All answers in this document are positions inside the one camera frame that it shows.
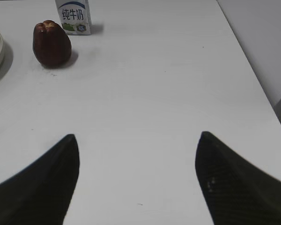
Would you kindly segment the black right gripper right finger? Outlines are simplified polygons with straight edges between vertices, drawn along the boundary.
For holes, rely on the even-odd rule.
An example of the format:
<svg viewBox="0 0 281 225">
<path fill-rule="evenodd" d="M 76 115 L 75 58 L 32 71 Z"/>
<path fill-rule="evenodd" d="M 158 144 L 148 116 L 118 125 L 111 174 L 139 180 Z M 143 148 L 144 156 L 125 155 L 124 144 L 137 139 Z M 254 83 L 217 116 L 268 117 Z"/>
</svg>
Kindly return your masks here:
<svg viewBox="0 0 281 225">
<path fill-rule="evenodd" d="M 281 181 L 208 131 L 201 133 L 195 170 L 215 225 L 281 225 Z"/>
</svg>

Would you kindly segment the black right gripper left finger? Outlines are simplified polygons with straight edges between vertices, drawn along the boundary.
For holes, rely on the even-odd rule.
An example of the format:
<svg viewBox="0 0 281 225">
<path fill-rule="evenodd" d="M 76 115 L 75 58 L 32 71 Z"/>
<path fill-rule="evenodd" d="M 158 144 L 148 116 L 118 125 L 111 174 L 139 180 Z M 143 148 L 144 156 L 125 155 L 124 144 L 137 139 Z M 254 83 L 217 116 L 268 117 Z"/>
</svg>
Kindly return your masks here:
<svg viewBox="0 0 281 225">
<path fill-rule="evenodd" d="M 29 166 L 0 183 L 0 225 L 61 225 L 79 176 L 73 134 L 64 136 Z"/>
</svg>

